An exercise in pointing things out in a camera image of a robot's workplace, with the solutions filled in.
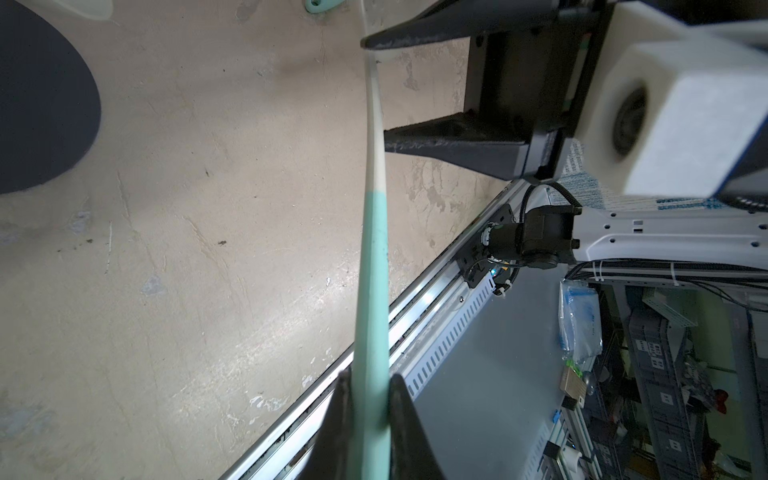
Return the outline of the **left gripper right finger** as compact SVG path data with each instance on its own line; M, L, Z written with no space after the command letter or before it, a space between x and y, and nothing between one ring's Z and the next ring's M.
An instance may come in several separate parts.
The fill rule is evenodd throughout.
M389 382L391 480L445 478L431 449L404 378L394 374Z

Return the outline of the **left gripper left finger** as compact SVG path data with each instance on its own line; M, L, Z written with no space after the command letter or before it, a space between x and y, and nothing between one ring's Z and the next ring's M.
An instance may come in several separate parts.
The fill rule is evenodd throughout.
M346 478L353 420L351 370L345 369L337 377L330 404L299 480Z

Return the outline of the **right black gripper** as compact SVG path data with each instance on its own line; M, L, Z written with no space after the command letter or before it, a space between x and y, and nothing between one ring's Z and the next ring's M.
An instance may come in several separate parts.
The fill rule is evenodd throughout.
M499 180L556 180L574 142L612 1L438 1L366 36L365 50L473 37L464 110L389 129L385 151Z

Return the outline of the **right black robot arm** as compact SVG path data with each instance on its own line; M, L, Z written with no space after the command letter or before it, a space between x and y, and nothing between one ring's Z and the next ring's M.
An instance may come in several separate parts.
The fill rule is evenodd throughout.
M412 18L363 5L368 52L470 42L463 109L387 130L389 153L527 185L452 254L475 285L522 268L600 262L767 267L767 5L763 1L437 1ZM647 213L534 206L573 147L628 197L714 199Z

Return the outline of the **grey skimmer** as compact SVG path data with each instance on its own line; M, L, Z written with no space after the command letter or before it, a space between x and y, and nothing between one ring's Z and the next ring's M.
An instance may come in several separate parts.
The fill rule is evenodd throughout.
M344 2L345 0L305 0L304 7L310 14L322 14L338 7Z

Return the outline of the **white skimmer front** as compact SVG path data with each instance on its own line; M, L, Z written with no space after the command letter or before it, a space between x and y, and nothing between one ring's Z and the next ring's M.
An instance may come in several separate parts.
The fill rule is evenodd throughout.
M69 15L89 21L109 21L114 12L112 0L20 0L36 9Z

